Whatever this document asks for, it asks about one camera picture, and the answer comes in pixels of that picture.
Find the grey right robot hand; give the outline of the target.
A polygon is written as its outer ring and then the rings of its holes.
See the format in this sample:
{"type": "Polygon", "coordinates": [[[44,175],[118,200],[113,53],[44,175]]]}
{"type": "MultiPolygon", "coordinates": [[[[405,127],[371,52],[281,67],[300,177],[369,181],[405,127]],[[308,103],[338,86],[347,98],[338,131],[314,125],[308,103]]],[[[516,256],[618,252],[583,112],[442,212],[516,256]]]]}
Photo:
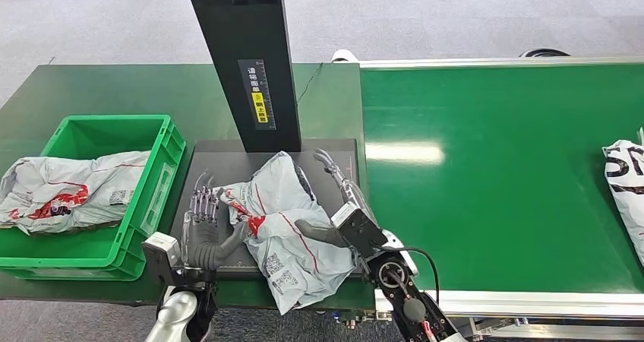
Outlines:
{"type": "MultiPolygon", "coordinates": [[[[347,177],[343,173],[333,157],[322,148],[316,149],[313,153],[313,157],[315,160],[321,162],[324,165],[325,172],[332,176],[341,192],[344,202],[353,203],[357,207],[361,208],[365,214],[369,216],[370,220],[377,223],[375,216],[359,186],[350,177],[347,177]]],[[[303,236],[310,239],[315,239],[340,248],[349,247],[335,226],[313,226],[305,220],[297,220],[295,221],[295,225],[301,231],[303,236]]]]}

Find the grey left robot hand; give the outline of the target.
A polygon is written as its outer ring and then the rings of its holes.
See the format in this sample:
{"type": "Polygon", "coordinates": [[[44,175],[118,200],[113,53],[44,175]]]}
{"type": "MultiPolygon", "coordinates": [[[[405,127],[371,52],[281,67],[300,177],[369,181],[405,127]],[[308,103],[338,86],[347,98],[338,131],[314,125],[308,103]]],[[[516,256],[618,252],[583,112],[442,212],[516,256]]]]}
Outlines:
{"type": "Polygon", "coordinates": [[[197,177],[188,210],[182,225],[182,262],[190,268],[215,271],[242,245],[249,229],[244,221],[232,227],[232,233],[219,240],[216,213],[219,210],[219,190],[211,171],[197,177]]]}

